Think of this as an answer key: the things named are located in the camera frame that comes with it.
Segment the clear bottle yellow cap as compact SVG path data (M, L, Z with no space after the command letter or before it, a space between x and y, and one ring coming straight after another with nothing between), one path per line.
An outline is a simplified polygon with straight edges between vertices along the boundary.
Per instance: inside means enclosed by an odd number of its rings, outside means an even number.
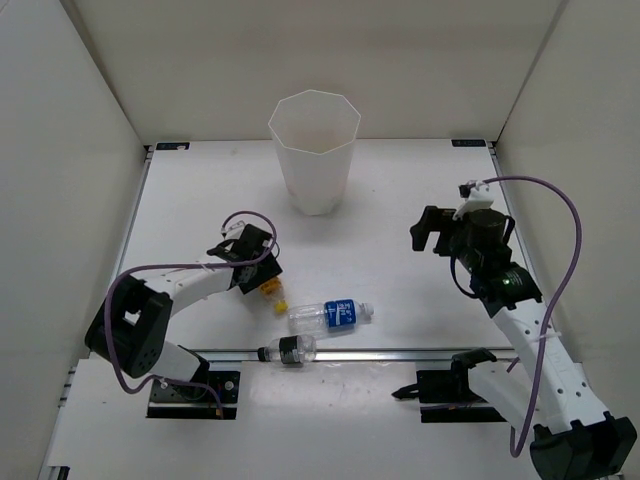
M289 305L285 297L284 287L278 277L272 278L259 287L263 298L269 303L275 315L283 315Z

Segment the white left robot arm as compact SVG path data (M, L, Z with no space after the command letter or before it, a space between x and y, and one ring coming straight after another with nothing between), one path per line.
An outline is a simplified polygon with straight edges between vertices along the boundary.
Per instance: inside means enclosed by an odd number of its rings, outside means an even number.
M282 273L271 250L277 236L240 222L192 264L154 265L156 276L142 278L132 268L112 284L92 321L85 345L109 361L123 390L139 389L127 378L165 381L188 400L206 395L208 362L166 340L172 317L208 297L234 288L246 294Z

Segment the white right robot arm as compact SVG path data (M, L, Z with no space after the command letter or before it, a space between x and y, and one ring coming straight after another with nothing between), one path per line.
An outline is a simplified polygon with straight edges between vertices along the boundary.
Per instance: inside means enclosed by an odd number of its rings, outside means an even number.
M637 438L627 417L614 417L595 395L545 314L530 273L512 259L512 217L490 208L457 214L428 206L410 229L412 248L438 236L435 254L470 275L466 296L480 301L531 380L525 388L488 351L458 355L449 387L460 399L489 403L524 435L542 479L600 479L618 473Z

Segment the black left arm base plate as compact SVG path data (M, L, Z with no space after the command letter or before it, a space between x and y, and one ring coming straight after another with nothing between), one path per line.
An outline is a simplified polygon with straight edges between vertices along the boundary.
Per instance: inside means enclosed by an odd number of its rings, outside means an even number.
M172 420L235 420L241 372L229 368L208 372L207 384L217 393L220 405L209 390L152 383L146 417Z

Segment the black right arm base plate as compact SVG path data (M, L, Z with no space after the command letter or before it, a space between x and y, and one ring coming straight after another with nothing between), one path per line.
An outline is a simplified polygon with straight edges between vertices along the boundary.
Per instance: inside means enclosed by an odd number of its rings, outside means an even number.
M498 411L469 387L471 369L497 361L486 348L467 350L452 357L448 370L418 370L415 383L391 396L398 401L418 400L424 424L505 423Z

